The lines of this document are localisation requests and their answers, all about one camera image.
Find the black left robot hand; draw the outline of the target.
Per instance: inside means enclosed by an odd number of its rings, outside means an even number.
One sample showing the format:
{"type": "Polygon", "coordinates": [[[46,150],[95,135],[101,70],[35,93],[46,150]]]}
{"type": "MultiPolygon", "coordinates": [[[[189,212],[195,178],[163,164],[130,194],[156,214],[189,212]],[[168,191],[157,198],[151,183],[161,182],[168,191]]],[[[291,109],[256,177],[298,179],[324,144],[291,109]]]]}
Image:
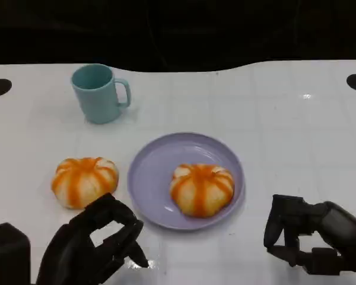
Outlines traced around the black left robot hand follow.
{"type": "Polygon", "coordinates": [[[126,258],[147,268],[148,260],[137,243],[144,224],[112,194],[105,194],[63,224],[48,245],[39,268],[37,284],[103,284],[126,258]],[[95,246],[92,232],[111,222],[122,228],[95,246]]]}

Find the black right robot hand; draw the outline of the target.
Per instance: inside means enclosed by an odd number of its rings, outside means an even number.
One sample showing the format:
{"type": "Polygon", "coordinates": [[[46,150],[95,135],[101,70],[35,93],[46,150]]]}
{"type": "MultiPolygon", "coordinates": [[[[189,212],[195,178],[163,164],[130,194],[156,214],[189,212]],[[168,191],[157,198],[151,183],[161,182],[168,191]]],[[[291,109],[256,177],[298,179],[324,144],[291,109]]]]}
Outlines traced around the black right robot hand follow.
{"type": "Polygon", "coordinates": [[[356,272],[356,217],[331,201],[309,204],[302,197],[273,195],[263,244],[271,255],[310,275],[356,272]],[[328,247],[301,251],[299,237],[314,232],[328,247]]]}

